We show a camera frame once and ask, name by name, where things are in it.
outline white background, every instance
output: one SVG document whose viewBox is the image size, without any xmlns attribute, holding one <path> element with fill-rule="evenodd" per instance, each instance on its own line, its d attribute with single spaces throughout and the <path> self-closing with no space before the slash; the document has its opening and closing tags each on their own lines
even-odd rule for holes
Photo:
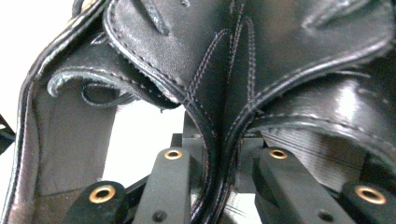
<svg viewBox="0 0 396 224">
<path fill-rule="evenodd" d="M 4 1 L 0 13 L 0 114 L 15 131 L 21 84 L 38 53 L 71 17 L 71 0 Z M 104 179 L 125 187 L 149 174 L 158 151 L 182 132 L 183 108 L 160 110 L 144 102 L 119 109 Z M 0 156 L 0 213 L 7 192 L 13 146 Z"/>
</svg>

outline screw hole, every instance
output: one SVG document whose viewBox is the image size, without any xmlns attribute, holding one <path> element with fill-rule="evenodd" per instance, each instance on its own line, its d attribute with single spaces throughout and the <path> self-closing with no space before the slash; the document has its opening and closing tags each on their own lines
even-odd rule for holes
<svg viewBox="0 0 396 224">
<path fill-rule="evenodd" d="M 369 198 L 372 198 L 372 199 L 376 199 L 376 200 L 378 200 L 378 195 L 376 195 L 376 194 L 374 194 L 374 193 L 372 193 L 371 191 L 368 191 L 368 190 L 364 190 L 363 192 L 362 192 L 362 194 L 364 194 L 364 196 L 366 196 L 366 197 L 369 197 Z"/>
<path fill-rule="evenodd" d="M 152 220 L 155 222 L 163 222 L 166 220 L 168 215 L 164 211 L 157 211 L 152 215 Z"/>
<path fill-rule="evenodd" d="M 96 197 L 105 198 L 109 193 L 110 193 L 110 191 L 108 191 L 108 189 L 103 189 L 96 193 Z"/>
<path fill-rule="evenodd" d="M 288 157 L 288 154 L 286 154 L 284 151 L 275 149 L 270 151 L 270 155 L 274 157 L 275 159 L 283 160 Z"/>
<path fill-rule="evenodd" d="M 165 153 L 165 158 L 168 160 L 177 160 L 183 155 L 179 150 L 169 150 Z"/>
<path fill-rule="evenodd" d="M 327 212 L 326 210 L 320 209 L 318 212 L 318 217 L 320 217 L 320 219 L 322 219 L 323 221 L 326 222 L 333 222 L 334 218 L 332 217 L 332 215 Z"/>
</svg>

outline black mechanical part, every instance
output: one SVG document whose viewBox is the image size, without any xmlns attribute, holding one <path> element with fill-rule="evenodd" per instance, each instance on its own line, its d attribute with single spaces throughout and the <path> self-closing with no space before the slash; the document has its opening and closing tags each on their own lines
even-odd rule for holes
<svg viewBox="0 0 396 224">
<path fill-rule="evenodd" d="M 236 162 L 234 189 L 238 193 L 255 193 L 256 188 L 251 178 L 253 161 L 263 146 L 264 139 L 261 133 L 246 133 L 240 140 L 238 159 Z"/>
<path fill-rule="evenodd" d="M 184 114 L 183 134 L 181 139 L 183 148 L 189 151 L 191 157 L 191 193 L 198 193 L 200 191 L 204 171 L 203 171 L 203 148 L 204 141 L 198 129 L 195 127 L 190 116 Z"/>
<path fill-rule="evenodd" d="M 0 115 L 0 155 L 15 141 L 15 133 Z"/>
<path fill-rule="evenodd" d="M 357 223 L 396 223 L 396 198 L 377 185 L 362 181 L 346 183 L 339 202 Z"/>
<path fill-rule="evenodd" d="M 183 136 L 181 133 L 173 133 L 172 140 L 171 140 L 171 147 L 182 147 Z"/>
<path fill-rule="evenodd" d="M 142 198 L 143 191 L 145 190 L 146 183 L 148 182 L 149 176 L 145 176 L 141 180 L 132 184 L 127 192 L 127 200 L 128 200 L 128 215 L 125 218 L 125 224 L 130 224 L 134 221 L 134 216 L 136 214 L 137 206 L 140 203 L 140 199 Z"/>
<path fill-rule="evenodd" d="M 181 148 L 161 151 L 134 217 L 134 224 L 190 223 L 190 154 Z"/>
<path fill-rule="evenodd" d="M 116 182 L 90 185 L 75 200 L 63 224 L 123 223 L 128 212 L 125 188 Z"/>
<path fill-rule="evenodd" d="M 253 180 L 262 223 L 354 223 L 286 149 L 268 147 L 261 151 Z"/>
<path fill-rule="evenodd" d="M 374 155 L 368 155 L 366 157 L 363 169 L 361 170 L 360 181 L 373 183 L 396 195 L 396 176 Z"/>
</svg>

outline black plastic bracket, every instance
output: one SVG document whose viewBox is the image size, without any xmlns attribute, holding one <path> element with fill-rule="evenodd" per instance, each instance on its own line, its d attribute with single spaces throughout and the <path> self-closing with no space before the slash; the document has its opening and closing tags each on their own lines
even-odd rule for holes
<svg viewBox="0 0 396 224">
<path fill-rule="evenodd" d="M 163 150 L 148 177 L 133 223 L 190 223 L 190 210 L 190 154 L 176 147 Z"/>
<path fill-rule="evenodd" d="M 374 184 L 362 181 L 345 184 L 339 202 L 357 223 L 396 223 L 395 196 Z"/>
<path fill-rule="evenodd" d="M 261 151 L 253 180 L 262 223 L 354 223 L 286 149 L 268 147 Z"/>
<path fill-rule="evenodd" d="M 112 181 L 90 185 L 74 201 L 63 224 L 122 223 L 127 216 L 125 188 Z"/>
</svg>

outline black leather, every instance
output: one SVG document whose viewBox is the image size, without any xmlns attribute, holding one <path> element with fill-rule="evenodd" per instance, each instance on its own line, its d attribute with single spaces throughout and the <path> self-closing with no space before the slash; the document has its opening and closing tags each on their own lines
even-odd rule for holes
<svg viewBox="0 0 396 224">
<path fill-rule="evenodd" d="M 92 82 L 106 89 L 95 99 L 127 92 L 160 108 L 186 107 L 205 148 L 193 223 L 219 221 L 245 132 L 304 128 L 351 141 L 396 173 L 390 1 L 152 2 L 169 33 L 140 1 L 98 1 L 39 56 L 21 91 L 19 157 L 3 223 L 38 211 L 36 198 L 83 188 L 103 172 L 115 107 L 84 105 L 78 93 Z M 67 113 L 89 118 L 78 124 Z M 73 139 L 72 150 L 58 134 Z M 88 144 L 98 136 L 93 153 Z M 97 158 L 73 167 L 89 172 L 66 167 L 84 153 Z M 27 203 L 28 212 L 19 209 Z"/>
</svg>

